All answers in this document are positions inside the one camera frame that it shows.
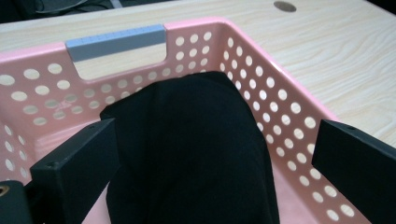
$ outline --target basket handle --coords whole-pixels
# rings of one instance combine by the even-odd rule
[[[79,62],[161,43],[165,43],[165,28],[158,24],[71,39],[65,44],[73,62]]]

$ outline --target plastic laundry basket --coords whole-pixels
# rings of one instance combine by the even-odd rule
[[[163,62],[84,80],[74,61],[166,42]],[[282,223],[368,223],[310,164],[321,119],[336,119],[231,22],[171,22],[0,53],[0,179],[29,167],[149,83],[222,71],[250,105],[270,150]],[[85,223],[109,223],[104,195]]]

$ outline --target black fabric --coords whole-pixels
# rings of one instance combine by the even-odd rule
[[[223,73],[153,83],[101,118],[120,149],[112,223],[279,223],[265,140]]]

